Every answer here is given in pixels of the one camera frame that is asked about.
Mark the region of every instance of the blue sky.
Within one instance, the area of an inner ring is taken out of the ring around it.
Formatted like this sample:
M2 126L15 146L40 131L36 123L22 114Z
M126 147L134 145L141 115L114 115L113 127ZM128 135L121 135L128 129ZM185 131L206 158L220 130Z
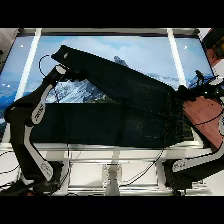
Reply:
M2 83L20 81L32 40L33 37L16 39L0 76L0 88ZM197 69L202 73L212 73L198 39L176 38L176 43L184 73L188 79L195 76ZM55 53L62 44L112 61L114 56L119 56L133 69L177 78L167 37L42 36L38 43L28 83L41 82L43 76L38 68L39 59L46 54ZM42 60L41 67L47 74L56 64L57 62L47 57Z

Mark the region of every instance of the large monitor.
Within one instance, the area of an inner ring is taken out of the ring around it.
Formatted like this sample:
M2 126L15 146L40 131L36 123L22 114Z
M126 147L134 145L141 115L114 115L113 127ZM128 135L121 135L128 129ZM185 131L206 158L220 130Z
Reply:
M18 36L15 39L0 75L0 142L6 127L3 112L15 99L22 75L27 69L25 64L33 41L34 36ZM201 71L206 76L213 76L197 37L176 37L175 42L187 86L195 78L195 70ZM175 90L179 86L176 64L167 36L41 36L31 62L23 95L34 91L42 82L43 75L39 70L40 58L55 53L61 45L128 66L170 85ZM56 64L58 63L50 57L45 57L41 62L41 69L43 73L48 74ZM105 94L87 80L59 83L55 90L60 103L92 103L105 98ZM55 92L51 91L47 103L56 102Z

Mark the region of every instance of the display screen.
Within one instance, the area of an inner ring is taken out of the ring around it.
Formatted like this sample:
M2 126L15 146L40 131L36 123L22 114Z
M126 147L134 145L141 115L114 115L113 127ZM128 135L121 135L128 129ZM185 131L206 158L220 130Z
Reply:
M3 112L15 99L33 38L32 36L16 38L0 75L0 141L6 126ZM187 85L195 79L195 70L201 71L205 76L213 76L199 39L175 38L175 41ZM40 58L57 52L61 45L128 66L170 85L175 90L179 86L168 37L41 36L23 95L34 91L42 82L43 75L39 71ZM57 64L50 57L45 57L41 62L41 69L47 75ZM105 99L105 94L87 80L59 83L55 90L60 103L92 103ZM55 92L51 91L47 103L56 102Z

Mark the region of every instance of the screen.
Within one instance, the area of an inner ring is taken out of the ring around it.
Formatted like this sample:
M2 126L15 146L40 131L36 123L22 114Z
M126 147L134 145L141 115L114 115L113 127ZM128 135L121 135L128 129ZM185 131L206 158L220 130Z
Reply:
M32 36L17 37L0 75L0 140L6 123L3 112L15 99L24 66L33 41ZM211 67L195 38L175 38L187 85L195 79L195 70L213 76ZM164 82L175 90L179 86L178 74L168 37L138 36L41 36L31 65L24 95L34 91L44 78L39 71L39 60L57 52L61 45L82 50L115 63L128 66L146 76ZM41 62L47 75L58 63L50 57ZM91 103L105 100L105 94L87 80L59 83L55 88L60 103ZM56 103L51 91L47 103Z

